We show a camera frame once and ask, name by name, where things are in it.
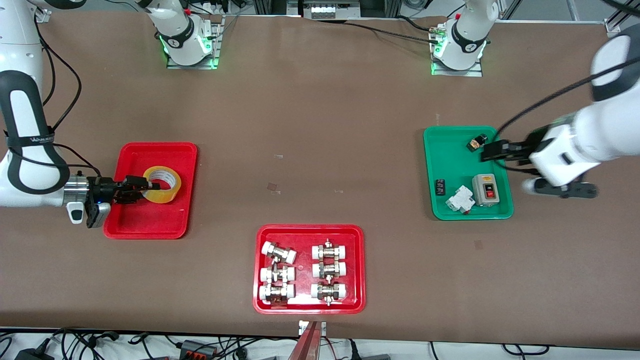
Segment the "red tray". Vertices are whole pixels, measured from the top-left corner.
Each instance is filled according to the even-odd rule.
[[[345,284],[347,297],[327,306],[322,300],[311,297],[311,284],[317,284],[313,278],[311,264],[318,260],[311,258],[311,247],[322,245],[326,239],[338,246],[344,245],[347,275],[336,278],[336,282]],[[296,297],[289,299],[284,306],[265,304],[258,298],[260,269],[271,264],[271,259],[262,255],[265,241],[276,243],[279,247],[290,247],[298,252],[293,266],[296,269]],[[364,234],[356,225],[265,225],[258,231],[255,268],[253,275],[253,307],[260,314],[357,314],[365,306],[364,279]]]
[[[155,204],[141,199],[135,204],[117,205],[104,222],[104,234],[119,240],[174,240],[187,231],[189,205],[198,147],[190,142],[132,142],[122,147],[113,177],[142,176],[153,166],[166,166],[180,175],[182,186],[175,199]]]

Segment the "white floor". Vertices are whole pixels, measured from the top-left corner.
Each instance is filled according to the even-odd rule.
[[[2,359],[15,359],[18,352],[25,348],[37,348],[41,342],[48,337],[48,334],[14,334],[11,335],[13,343],[2,357]],[[110,340],[100,341],[96,350],[104,357],[105,360],[139,360],[148,359],[142,344],[130,345],[128,341],[132,335],[121,335],[118,341]],[[192,337],[192,336],[170,336],[172,341],[193,340],[201,343],[218,342],[218,338],[211,337]],[[65,345],[70,348],[73,337],[67,335]],[[341,359],[347,357],[351,359],[351,345],[349,341],[344,339],[331,339],[336,341],[333,347],[336,352],[336,358]],[[361,356],[373,356],[379,354],[388,354],[392,359],[402,360],[426,360],[434,359],[433,353],[429,348],[429,343],[417,341],[380,341],[380,340],[355,340],[358,351]],[[55,359],[63,359],[61,353],[61,345],[56,341],[51,341],[47,347],[47,354]],[[154,358],[170,359],[179,358],[179,350],[175,348],[164,336],[149,336],[146,340],[149,352]],[[267,357],[277,356],[278,360],[287,359],[296,342],[293,340],[270,341],[260,340],[255,344],[249,345],[248,359],[261,360]],[[334,360],[333,354],[326,346],[323,340],[320,351],[321,360]],[[0,343],[0,353],[4,350],[6,341]],[[522,347],[525,352],[539,352],[541,347]],[[475,343],[435,343],[435,349],[439,360],[464,359],[464,360],[519,360],[520,357],[507,354],[500,345],[494,344],[475,344]],[[510,347],[512,351],[516,351],[515,347]],[[73,359],[79,359],[80,349],[76,350]],[[83,359],[91,360],[93,356],[89,351],[85,351]],[[606,350],[606,349],[588,349],[588,348],[564,348],[552,347],[549,352],[542,356],[527,356],[527,359],[535,360],[595,360],[595,359],[611,359],[611,360],[631,360],[640,359],[640,352],[633,350]]]

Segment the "power adapter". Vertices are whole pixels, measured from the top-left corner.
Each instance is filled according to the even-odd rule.
[[[55,360],[53,356],[49,356],[45,353],[40,354],[34,348],[26,348],[24,350],[20,350],[18,355],[15,357],[15,360]]]

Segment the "black relay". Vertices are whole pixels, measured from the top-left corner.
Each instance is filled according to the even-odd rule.
[[[444,179],[436,180],[436,196],[444,196],[446,193],[444,187]]]

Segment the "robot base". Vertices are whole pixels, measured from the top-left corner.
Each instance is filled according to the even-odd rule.
[[[439,31],[437,33],[429,33],[430,40],[436,40],[439,42],[439,44],[429,44],[429,49],[431,50],[431,75],[469,76],[472,78],[481,78],[482,65],[480,63],[480,58],[482,55],[478,58],[476,63],[467,70],[454,70],[444,65],[438,58],[439,52],[443,51],[443,44],[447,41],[445,35],[447,31],[446,25],[447,24],[438,24],[437,28]]]
[[[220,60],[220,48],[222,47],[222,38],[224,37],[224,35],[222,35],[222,32],[225,29],[225,18],[226,16],[223,16],[222,21],[219,23],[218,22],[212,23],[210,20],[204,20],[205,36],[213,37],[212,40],[203,41],[203,45],[206,46],[206,48],[212,49],[210,54],[205,56],[202,60],[200,60],[196,64],[184,66],[184,65],[179,65],[175,61],[173,61],[171,57],[168,55],[168,51],[165,48],[164,54],[166,55],[166,68],[167,69],[191,69],[191,70],[217,69],[218,62]]]

